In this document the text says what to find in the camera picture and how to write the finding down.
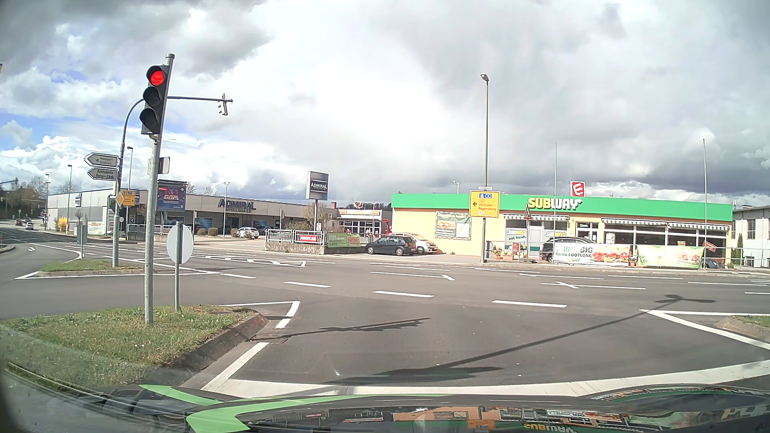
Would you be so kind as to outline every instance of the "red traffic light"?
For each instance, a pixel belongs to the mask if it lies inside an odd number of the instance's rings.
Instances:
[[[149,77],[149,82],[153,86],[160,86],[166,80],[166,76],[163,75],[163,71],[155,71]]]

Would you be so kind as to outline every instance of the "sign pole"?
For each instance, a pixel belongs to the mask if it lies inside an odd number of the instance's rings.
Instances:
[[[182,222],[176,221],[176,262],[174,263],[174,311],[179,313],[179,262],[182,261]]]

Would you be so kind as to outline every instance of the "road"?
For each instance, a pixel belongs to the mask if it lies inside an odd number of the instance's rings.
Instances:
[[[142,305],[139,275],[28,276],[79,248],[60,235],[3,231],[17,249],[0,254],[0,318]],[[111,253],[96,242],[84,251]],[[121,258],[141,263],[143,246],[122,245]],[[165,245],[156,259],[156,303],[171,304]],[[196,246],[183,265],[182,303],[251,306],[271,324],[191,383],[243,396],[380,387],[586,394],[673,381],[770,388],[770,344],[713,326],[727,314],[770,314],[770,274],[429,262]]]

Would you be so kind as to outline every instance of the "overhead traffic signal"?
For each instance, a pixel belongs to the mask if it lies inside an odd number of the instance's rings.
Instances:
[[[145,108],[139,114],[142,134],[160,134],[163,116],[166,114],[166,97],[169,88],[169,66],[154,65],[147,69],[147,89],[142,94]]]

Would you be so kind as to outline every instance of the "advertising banner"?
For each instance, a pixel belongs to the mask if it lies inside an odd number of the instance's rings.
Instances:
[[[469,240],[470,214],[436,212],[436,237]]]
[[[701,267],[703,247],[681,247],[679,245],[637,245],[638,266]]]
[[[555,243],[554,262],[628,266],[631,246],[619,243]]]
[[[158,182],[158,210],[184,210],[187,185]]]

